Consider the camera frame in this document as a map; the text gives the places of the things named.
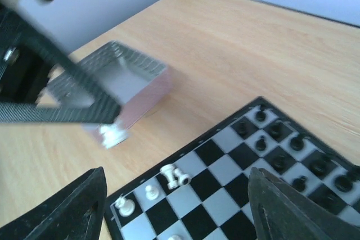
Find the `black bishop c8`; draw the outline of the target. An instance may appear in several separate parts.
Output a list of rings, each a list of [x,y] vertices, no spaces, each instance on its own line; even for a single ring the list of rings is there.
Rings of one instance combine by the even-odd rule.
[[[304,136],[298,134],[290,140],[290,148],[294,151],[301,151],[304,148]]]

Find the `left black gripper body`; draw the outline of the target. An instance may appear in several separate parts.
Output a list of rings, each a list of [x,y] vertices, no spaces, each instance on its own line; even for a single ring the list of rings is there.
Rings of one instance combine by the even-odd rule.
[[[1,4],[1,102],[37,102],[55,53],[51,40]]]

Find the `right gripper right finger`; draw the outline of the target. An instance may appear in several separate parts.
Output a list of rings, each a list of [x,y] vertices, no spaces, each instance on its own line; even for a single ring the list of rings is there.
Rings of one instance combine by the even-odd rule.
[[[258,239],[359,239],[359,227],[329,212],[335,197],[310,200],[266,169],[252,168],[249,202]]]

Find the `black pawn d7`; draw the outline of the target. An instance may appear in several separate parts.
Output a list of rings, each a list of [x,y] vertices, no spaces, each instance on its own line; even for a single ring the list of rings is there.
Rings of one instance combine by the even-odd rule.
[[[291,186],[298,192],[303,192],[307,188],[307,180],[308,178],[305,175],[302,175],[298,178],[295,178],[292,181]]]

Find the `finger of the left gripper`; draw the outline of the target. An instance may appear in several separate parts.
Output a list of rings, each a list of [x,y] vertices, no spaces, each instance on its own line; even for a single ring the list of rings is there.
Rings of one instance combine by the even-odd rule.
[[[83,88],[90,96],[93,97],[93,104],[99,103],[101,105],[108,105],[109,103],[118,104],[118,115],[121,112],[121,105],[116,101],[116,99],[108,94],[99,82],[78,64],[73,62],[68,58],[67,55],[56,47],[56,53],[49,57],[50,62],[54,62],[54,67],[61,67],[64,69],[66,75],[70,76],[76,85]],[[5,103],[26,103],[26,104],[35,104],[38,106],[37,102],[5,102]]]
[[[87,108],[39,107],[26,103],[1,103],[1,123],[90,123],[111,124],[118,104],[95,103]]]

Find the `black queen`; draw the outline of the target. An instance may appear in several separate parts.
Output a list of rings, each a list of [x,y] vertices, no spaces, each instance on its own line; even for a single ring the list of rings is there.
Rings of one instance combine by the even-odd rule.
[[[310,170],[315,175],[323,175],[327,171],[330,157],[327,154],[322,154],[318,159],[314,160],[310,164]]]

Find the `white rook piece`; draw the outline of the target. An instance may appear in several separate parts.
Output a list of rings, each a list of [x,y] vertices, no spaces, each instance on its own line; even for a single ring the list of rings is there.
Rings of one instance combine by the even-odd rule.
[[[161,167],[160,173],[166,178],[168,189],[175,189],[179,187],[178,180],[174,175],[175,166],[173,164],[167,164]]]

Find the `silver embossed metal tin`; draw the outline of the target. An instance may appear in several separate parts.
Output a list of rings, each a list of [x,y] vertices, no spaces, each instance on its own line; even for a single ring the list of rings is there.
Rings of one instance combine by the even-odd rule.
[[[115,40],[92,52],[79,65],[94,75],[121,104],[121,113],[113,124],[126,129],[128,134],[131,126],[172,88],[168,65]],[[109,124],[83,127],[102,144],[101,125]]]

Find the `black knight b8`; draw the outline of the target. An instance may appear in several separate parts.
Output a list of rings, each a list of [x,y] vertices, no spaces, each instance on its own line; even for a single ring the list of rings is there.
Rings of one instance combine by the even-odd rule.
[[[282,136],[284,124],[282,121],[276,120],[269,129],[269,135],[277,139]]]

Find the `black pawn a7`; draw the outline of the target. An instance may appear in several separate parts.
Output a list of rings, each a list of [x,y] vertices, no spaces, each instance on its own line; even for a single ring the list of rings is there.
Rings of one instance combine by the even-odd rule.
[[[240,135],[241,137],[246,136],[248,133],[248,128],[247,128],[246,122],[244,122],[244,121],[239,122],[236,131],[237,131],[238,135]]]

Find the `black rook a8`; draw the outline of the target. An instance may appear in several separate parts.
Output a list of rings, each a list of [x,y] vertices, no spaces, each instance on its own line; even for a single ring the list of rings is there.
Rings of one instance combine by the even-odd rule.
[[[260,105],[258,111],[255,114],[255,119],[258,122],[264,122],[267,118],[267,114],[265,112],[265,105]]]

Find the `black pawn c7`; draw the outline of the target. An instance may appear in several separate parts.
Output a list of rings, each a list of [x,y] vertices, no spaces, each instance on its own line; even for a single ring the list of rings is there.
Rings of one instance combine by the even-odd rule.
[[[272,160],[272,167],[276,171],[282,171],[286,166],[286,155],[280,154]]]

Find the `black king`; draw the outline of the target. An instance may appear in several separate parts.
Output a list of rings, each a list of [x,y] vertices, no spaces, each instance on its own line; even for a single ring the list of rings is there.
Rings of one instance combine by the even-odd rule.
[[[358,180],[356,173],[348,171],[343,175],[339,175],[334,180],[337,190],[347,193],[353,189],[354,183]]]

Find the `folding magnetic chess board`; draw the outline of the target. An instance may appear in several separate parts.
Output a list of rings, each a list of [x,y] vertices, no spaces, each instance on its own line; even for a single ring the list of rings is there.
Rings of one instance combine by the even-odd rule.
[[[255,119],[260,105],[266,107],[264,122]],[[269,129],[276,120],[283,122],[283,133],[274,139]],[[236,131],[241,121],[246,122],[248,129],[244,137]],[[294,151],[290,140],[298,134],[304,136],[304,148]],[[255,148],[261,135],[266,137],[265,151]],[[310,164],[324,153],[331,159],[327,171],[315,175]],[[276,171],[272,160],[280,154],[286,155],[286,166]],[[167,164],[189,174],[191,182],[168,189],[167,179],[160,173]],[[329,212],[359,225],[359,167],[275,105],[258,97],[108,196],[105,221],[110,235],[112,239],[168,239],[175,234],[182,239],[256,239],[248,199],[249,175],[254,167],[268,170],[287,184],[305,175],[307,188],[302,195],[316,201],[320,195],[330,193],[335,197],[335,206]],[[336,189],[334,180],[348,171],[356,173],[358,180],[350,192],[344,193]],[[147,199],[147,185],[158,188],[157,199]],[[134,201],[132,215],[119,214],[114,203],[120,196]]]

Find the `black pawn b7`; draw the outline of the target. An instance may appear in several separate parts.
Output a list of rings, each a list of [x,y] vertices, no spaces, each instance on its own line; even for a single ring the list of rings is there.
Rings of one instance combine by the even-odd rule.
[[[258,151],[265,151],[267,148],[267,142],[266,137],[264,135],[261,135],[259,139],[255,143],[255,148]]]

